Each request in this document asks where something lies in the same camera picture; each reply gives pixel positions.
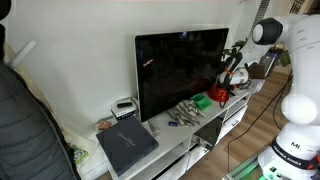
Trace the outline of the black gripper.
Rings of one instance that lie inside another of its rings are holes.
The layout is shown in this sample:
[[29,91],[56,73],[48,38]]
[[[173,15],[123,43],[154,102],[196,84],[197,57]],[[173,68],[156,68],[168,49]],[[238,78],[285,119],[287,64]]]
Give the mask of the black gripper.
[[224,86],[239,84],[241,82],[241,71],[238,69],[238,66],[242,58],[241,52],[227,58],[227,66],[225,67],[225,76],[223,78]]

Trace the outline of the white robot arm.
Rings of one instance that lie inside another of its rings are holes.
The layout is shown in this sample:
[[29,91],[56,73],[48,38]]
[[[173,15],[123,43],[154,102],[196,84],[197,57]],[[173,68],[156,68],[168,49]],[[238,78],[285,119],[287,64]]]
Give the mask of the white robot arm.
[[258,155],[265,180],[320,180],[320,15],[293,14],[259,21],[250,39],[226,62],[224,85],[248,80],[248,68],[276,44],[287,47],[292,85],[281,103],[287,123]]

